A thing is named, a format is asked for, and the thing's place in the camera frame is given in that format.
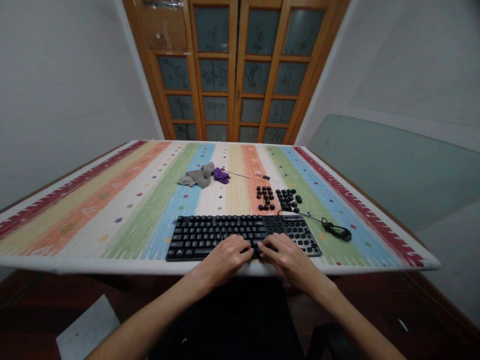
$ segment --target person's left hand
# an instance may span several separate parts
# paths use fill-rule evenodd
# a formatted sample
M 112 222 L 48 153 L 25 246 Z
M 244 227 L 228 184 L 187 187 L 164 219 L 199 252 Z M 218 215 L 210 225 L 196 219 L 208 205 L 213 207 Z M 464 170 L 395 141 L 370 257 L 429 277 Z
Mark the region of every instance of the person's left hand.
M 243 236 L 230 235 L 190 273 L 207 291 L 211 291 L 230 280 L 253 254 L 250 242 L 244 240 Z

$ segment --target striped tablecloth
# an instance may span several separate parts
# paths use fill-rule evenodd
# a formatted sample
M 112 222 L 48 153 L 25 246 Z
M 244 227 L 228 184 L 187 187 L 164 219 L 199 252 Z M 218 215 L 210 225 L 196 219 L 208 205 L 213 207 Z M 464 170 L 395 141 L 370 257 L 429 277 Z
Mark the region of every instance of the striped tablecloth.
M 232 175 L 205 189 L 177 184 L 214 162 Z M 267 181 L 255 172 L 270 176 Z M 179 215 L 276 215 L 260 211 L 257 186 L 297 190 L 302 213 L 349 228 L 345 243 L 306 219 L 327 274 L 426 270 L 439 261 L 304 147 L 192 141 L 131 141 L 0 214 L 0 265 L 57 273 L 184 274 L 166 262 Z M 253 260 L 240 271 L 269 275 Z

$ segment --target glass pane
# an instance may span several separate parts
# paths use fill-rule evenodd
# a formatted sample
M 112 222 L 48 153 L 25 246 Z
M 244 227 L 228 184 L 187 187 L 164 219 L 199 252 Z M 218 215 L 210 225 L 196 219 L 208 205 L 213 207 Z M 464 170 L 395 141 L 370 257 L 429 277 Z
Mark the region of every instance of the glass pane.
M 241 121 L 259 123 L 262 118 L 264 101 L 259 99 L 243 99 L 241 101 Z
M 195 120 L 191 96 L 167 95 L 173 120 Z
M 265 144 L 281 144 L 286 132 L 287 129 L 284 128 L 267 127 L 263 135 L 263 142 Z
M 199 52 L 229 51 L 228 7 L 195 7 Z
M 288 19 L 282 54 L 310 56 L 314 49 L 324 12 L 292 10 Z
M 227 125 L 207 125 L 206 139 L 208 141 L 227 141 Z
M 187 59 L 158 56 L 157 60 L 165 89 L 190 90 Z
M 244 93 L 265 94 L 269 82 L 269 62 L 245 62 L 245 77 L 243 79 Z
M 204 96 L 203 105 L 206 121 L 228 121 L 227 97 Z
M 288 124 L 294 107 L 295 100 L 272 100 L 267 123 Z
M 304 81 L 307 64 L 298 62 L 282 62 L 278 67 L 275 94 L 298 95 Z
M 248 19 L 247 54 L 274 53 L 280 11 L 250 10 Z
M 241 143 L 256 143 L 257 136 L 259 135 L 259 128 L 252 126 L 240 126 L 240 139 Z
M 194 124 L 173 124 L 177 140 L 197 140 L 197 127 Z
M 203 91 L 228 91 L 228 60 L 200 60 Z

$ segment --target paper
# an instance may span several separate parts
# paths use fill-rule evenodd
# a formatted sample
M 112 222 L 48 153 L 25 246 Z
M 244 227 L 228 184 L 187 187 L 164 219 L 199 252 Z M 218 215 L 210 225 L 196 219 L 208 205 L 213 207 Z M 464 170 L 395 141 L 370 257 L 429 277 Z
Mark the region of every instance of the paper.
M 83 360 L 120 326 L 119 319 L 102 295 L 57 338 L 62 360 Z

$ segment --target green stripe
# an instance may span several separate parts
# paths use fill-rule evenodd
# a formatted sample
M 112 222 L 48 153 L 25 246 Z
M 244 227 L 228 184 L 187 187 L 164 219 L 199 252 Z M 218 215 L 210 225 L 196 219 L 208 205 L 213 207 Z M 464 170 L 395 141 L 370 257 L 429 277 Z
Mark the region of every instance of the green stripe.
M 189 143 L 181 150 L 166 169 L 163 178 L 113 238 L 112 245 L 103 252 L 102 258 L 137 259 L 142 254 L 178 186 L 177 181 L 187 172 L 187 166 L 199 146 L 199 143 Z
M 267 151 L 274 163 L 282 166 L 281 175 L 283 176 L 284 174 L 288 174 L 288 176 L 283 178 L 287 184 L 287 187 L 292 188 L 290 184 L 294 184 L 297 193 L 301 195 L 303 202 L 301 204 L 300 211 L 304 214 L 306 214 L 307 211 L 315 213 L 315 218 L 319 220 L 321 220 L 322 217 L 333 219 L 333 216 L 330 214 L 328 208 L 317 197 L 310 185 L 305 181 L 302 174 L 295 168 L 295 166 L 284 154 L 282 147 L 268 146 Z M 341 262 L 342 265 L 355 265 L 355 263 L 351 261 L 352 259 L 354 259 L 358 265 L 365 264 L 365 261 L 353 244 L 349 242 L 342 242 L 330 233 L 325 232 L 322 224 L 318 221 L 310 219 L 306 216 L 305 221 L 313 233 L 325 260 L 330 265 L 335 265 L 335 262 Z M 323 234 L 325 240 L 319 240 L 319 233 Z

